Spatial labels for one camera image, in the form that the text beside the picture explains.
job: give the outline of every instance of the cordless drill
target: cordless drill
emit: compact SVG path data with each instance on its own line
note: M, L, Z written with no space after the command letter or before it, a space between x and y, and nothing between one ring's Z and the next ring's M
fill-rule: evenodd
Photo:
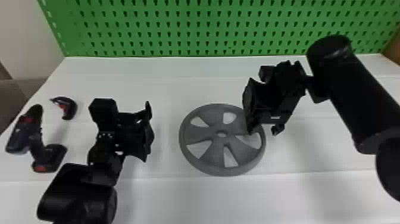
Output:
M42 141L43 107L36 104L26 114L18 118L5 151L11 154L25 154L30 151L34 162L32 169L38 173L51 173L57 170L67 152L59 144L44 146Z

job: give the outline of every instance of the white tabletop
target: white tabletop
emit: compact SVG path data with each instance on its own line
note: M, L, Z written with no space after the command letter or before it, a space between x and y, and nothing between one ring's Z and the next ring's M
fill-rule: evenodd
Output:
M381 55L360 60L400 102L400 67ZM249 77L260 65L303 56L230 58L66 58L29 100L42 104L43 140L68 148L63 163L85 163L96 125L88 106L113 98L121 112L150 101L155 141L146 163L129 157L118 191L115 224L123 223L399 223L400 203L380 186L374 156L359 154L329 101L303 97L286 130L272 137L260 163L245 175L211 177L191 166L178 143L179 126L193 109L210 103L241 107ZM61 120L50 98L77 101L74 120ZM0 136L4 148L13 125ZM33 173L30 154L0 153L0 223L42 223L40 197L55 174Z

